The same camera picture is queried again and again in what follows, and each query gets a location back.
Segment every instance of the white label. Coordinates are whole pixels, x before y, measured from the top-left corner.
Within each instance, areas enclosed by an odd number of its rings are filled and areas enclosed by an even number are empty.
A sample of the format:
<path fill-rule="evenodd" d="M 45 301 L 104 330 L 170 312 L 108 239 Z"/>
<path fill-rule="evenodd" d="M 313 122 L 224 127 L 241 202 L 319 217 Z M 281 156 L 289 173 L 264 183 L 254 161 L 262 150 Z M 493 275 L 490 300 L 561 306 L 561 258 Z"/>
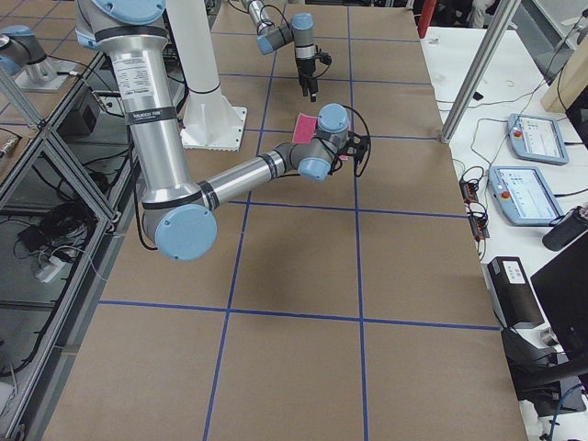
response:
<path fill-rule="evenodd" d="M 504 260 L 504 271 L 506 271 L 506 275 L 508 276 L 508 281 L 511 282 L 513 285 L 524 285 L 525 278 L 523 277 L 523 271 L 519 266 L 518 262 L 515 260 Z"/>
<path fill-rule="evenodd" d="M 117 60 L 112 64 L 122 99 L 153 96 L 151 73 L 143 57 Z"/>

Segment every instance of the red object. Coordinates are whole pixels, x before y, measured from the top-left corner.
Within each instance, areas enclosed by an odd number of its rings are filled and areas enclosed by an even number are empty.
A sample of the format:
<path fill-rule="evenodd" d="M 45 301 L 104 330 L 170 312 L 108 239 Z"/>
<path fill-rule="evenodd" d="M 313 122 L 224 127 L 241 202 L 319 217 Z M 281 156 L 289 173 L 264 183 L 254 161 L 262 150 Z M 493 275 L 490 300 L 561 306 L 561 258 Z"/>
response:
<path fill-rule="evenodd" d="M 299 113 L 296 118 L 296 126 L 294 127 L 292 142 L 295 144 L 306 144 L 310 142 L 316 131 L 316 123 L 316 117 L 310 117 L 303 113 Z"/>
<path fill-rule="evenodd" d="M 419 39 L 423 39 L 426 35 L 426 30 L 429 29 L 429 25 L 431 24 L 431 18 L 433 17 L 433 13 L 435 12 L 436 6 L 437 0 L 424 1 L 423 12 L 421 13 L 421 17 L 419 18 Z"/>

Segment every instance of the black box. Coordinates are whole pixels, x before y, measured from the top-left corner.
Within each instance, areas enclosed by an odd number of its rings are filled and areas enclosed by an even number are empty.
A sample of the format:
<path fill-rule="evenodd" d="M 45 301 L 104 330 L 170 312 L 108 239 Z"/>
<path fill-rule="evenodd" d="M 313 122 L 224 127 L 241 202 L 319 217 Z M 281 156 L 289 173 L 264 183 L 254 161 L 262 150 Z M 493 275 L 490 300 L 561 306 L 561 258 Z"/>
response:
<path fill-rule="evenodd" d="M 531 329 L 545 322 L 518 257 L 495 257 L 487 267 L 507 327 Z"/>

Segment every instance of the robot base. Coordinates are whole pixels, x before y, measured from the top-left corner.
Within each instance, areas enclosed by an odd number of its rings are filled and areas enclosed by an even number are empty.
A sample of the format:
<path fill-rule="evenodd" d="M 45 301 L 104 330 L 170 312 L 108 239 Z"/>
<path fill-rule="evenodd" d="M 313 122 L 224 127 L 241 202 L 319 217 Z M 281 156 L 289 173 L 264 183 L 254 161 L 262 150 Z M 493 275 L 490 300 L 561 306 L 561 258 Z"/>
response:
<path fill-rule="evenodd" d="M 241 146 L 246 107 L 233 107 L 221 91 L 210 96 L 190 93 L 181 132 L 186 149 L 237 151 Z"/>
<path fill-rule="evenodd" d="M 57 72 L 70 72 L 75 69 L 75 66 L 77 66 L 77 63 L 75 62 L 62 62 L 58 60 L 51 60 L 51 62 L 53 63 L 55 71 Z M 57 75 L 47 83 L 38 85 L 37 83 L 30 81 L 27 71 L 24 70 L 20 73 L 15 81 L 18 85 L 18 88 L 23 92 L 55 93 L 62 88 L 63 83 L 65 83 L 65 80 L 68 78 L 70 78 L 69 75 Z"/>

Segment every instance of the monitor stand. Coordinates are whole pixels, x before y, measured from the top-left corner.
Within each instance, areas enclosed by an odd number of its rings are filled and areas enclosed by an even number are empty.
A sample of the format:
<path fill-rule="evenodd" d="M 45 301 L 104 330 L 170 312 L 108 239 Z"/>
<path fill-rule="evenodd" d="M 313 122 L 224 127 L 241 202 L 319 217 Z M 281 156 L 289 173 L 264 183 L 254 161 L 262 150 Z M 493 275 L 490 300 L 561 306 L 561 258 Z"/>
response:
<path fill-rule="evenodd" d="M 565 354 L 558 354 L 555 349 L 550 347 L 535 347 L 512 329 L 504 329 L 502 337 L 506 360 L 515 384 L 518 379 L 524 376 L 542 369 L 553 368 L 568 361 Z M 555 413 L 561 395 L 579 382 L 578 377 L 569 377 L 530 390 L 516 389 L 516 397 L 519 401 L 531 401 L 539 416 L 549 416 Z M 566 398 L 560 413 L 583 412 L 585 410 L 582 392 L 577 389 Z"/>

